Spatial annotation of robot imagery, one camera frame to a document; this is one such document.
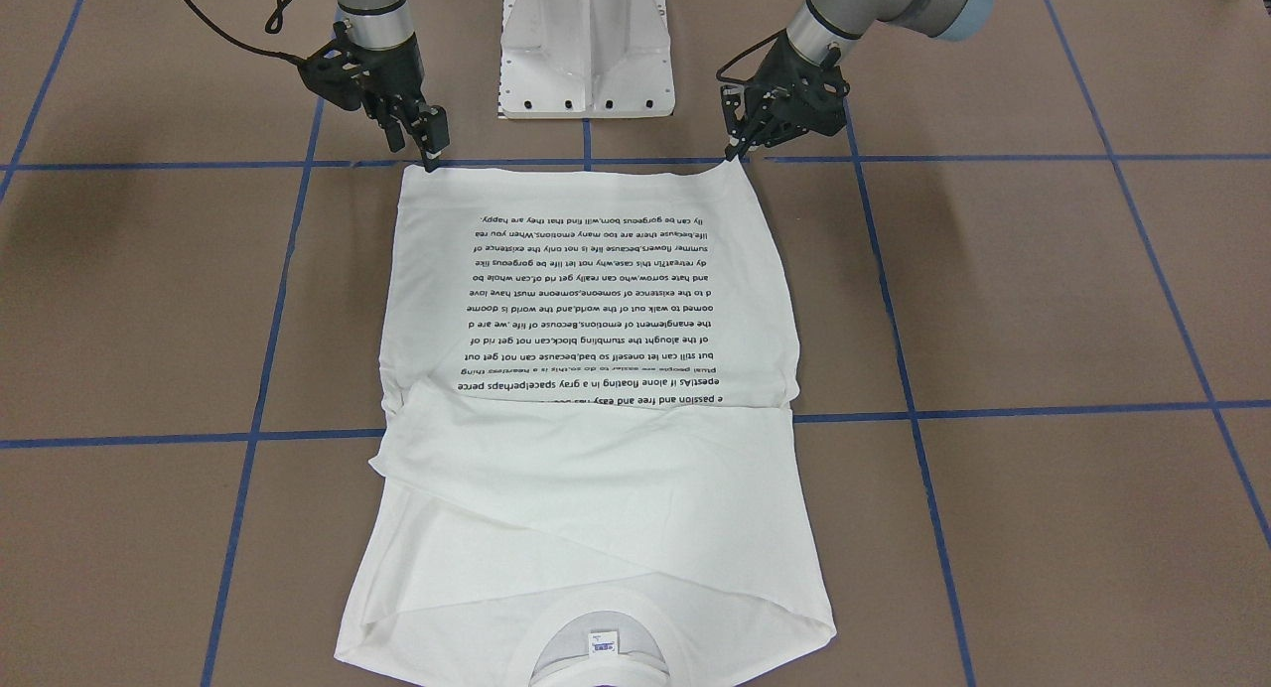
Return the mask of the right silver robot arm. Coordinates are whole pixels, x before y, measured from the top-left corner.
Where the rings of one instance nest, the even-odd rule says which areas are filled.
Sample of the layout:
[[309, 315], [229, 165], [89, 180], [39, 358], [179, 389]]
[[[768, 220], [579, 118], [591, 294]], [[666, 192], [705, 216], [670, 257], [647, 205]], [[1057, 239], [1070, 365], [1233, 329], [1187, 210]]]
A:
[[332, 104], [362, 109], [384, 130], [391, 152], [413, 138], [426, 171], [449, 143], [446, 110], [423, 94], [425, 71], [407, 0], [337, 0], [333, 39], [295, 63], [306, 88]]

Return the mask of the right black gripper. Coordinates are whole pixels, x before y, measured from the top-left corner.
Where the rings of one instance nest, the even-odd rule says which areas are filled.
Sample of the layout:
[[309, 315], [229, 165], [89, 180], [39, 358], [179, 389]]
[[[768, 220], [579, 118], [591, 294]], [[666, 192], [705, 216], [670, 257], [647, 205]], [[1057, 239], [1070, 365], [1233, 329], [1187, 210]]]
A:
[[344, 55], [341, 69], [346, 81], [341, 108], [362, 108], [386, 132], [399, 124], [419, 149], [425, 171], [435, 171], [450, 143], [447, 113], [425, 100], [417, 36], [391, 50], [369, 50], [341, 33], [338, 50]]

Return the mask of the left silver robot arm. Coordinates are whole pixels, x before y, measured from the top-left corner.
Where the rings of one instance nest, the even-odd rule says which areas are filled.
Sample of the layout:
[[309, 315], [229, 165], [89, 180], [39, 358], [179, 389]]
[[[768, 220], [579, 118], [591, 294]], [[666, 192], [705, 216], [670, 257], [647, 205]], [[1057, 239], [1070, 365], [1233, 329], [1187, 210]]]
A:
[[777, 147], [807, 132], [844, 130], [849, 85], [839, 63], [872, 23], [916, 30], [930, 39], [969, 39], [990, 17], [994, 0], [805, 0], [789, 25], [737, 55], [766, 50], [749, 79], [717, 71], [730, 135], [724, 157]]

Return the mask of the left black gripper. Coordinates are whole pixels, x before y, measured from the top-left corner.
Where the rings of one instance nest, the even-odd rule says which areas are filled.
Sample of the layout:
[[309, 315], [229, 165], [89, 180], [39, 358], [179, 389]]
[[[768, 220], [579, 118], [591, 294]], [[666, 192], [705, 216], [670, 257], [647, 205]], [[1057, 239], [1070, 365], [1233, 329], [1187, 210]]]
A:
[[830, 44], [827, 57], [812, 63], [799, 56], [785, 32], [777, 33], [758, 72], [744, 83], [744, 112], [724, 112], [727, 161], [766, 141], [789, 141], [807, 132], [830, 138], [844, 130], [849, 84], [838, 67], [841, 57], [841, 50]]

